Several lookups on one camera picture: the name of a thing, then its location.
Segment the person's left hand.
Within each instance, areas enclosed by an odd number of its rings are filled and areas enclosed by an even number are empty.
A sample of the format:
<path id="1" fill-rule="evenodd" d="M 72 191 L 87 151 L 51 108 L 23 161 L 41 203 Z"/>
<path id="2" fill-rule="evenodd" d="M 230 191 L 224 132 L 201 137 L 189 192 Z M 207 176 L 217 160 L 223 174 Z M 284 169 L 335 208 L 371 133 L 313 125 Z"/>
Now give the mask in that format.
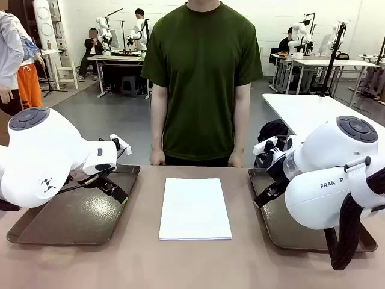
<path id="1" fill-rule="evenodd" d="M 228 167 L 243 168 L 244 166 L 244 149 L 235 149 L 229 157 Z"/>

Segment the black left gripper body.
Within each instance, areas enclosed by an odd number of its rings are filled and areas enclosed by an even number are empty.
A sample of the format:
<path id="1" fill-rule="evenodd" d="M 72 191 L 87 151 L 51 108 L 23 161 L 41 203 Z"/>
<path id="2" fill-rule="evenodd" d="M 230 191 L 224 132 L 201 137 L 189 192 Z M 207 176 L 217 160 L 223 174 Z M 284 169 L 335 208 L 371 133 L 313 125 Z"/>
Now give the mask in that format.
<path id="1" fill-rule="evenodd" d="M 113 189 L 114 183 L 108 178 L 110 172 L 103 172 L 99 174 L 97 180 L 95 180 L 95 187 L 99 189 Z"/>

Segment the person's right hand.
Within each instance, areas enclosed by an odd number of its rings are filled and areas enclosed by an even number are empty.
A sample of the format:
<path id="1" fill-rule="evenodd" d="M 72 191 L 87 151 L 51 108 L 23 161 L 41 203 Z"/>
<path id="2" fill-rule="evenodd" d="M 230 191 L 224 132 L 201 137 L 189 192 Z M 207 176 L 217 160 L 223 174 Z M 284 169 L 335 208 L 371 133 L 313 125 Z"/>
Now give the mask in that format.
<path id="1" fill-rule="evenodd" d="M 164 151 L 160 148 L 152 148 L 150 154 L 150 164 L 152 166 L 165 166 L 166 159 Z"/>

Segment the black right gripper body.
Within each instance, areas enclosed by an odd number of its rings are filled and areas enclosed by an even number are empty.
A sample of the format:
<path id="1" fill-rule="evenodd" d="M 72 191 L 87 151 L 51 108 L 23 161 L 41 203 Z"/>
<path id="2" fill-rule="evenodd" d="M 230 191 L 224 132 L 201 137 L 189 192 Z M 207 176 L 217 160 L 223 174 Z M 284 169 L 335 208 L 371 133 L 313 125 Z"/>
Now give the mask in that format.
<path id="1" fill-rule="evenodd" d="M 283 170 L 286 159 L 286 151 L 280 149 L 270 149 L 268 152 L 263 152 L 258 155 L 259 159 L 264 163 L 271 161 L 267 168 L 267 173 L 276 184 L 289 184 L 288 177 Z"/>

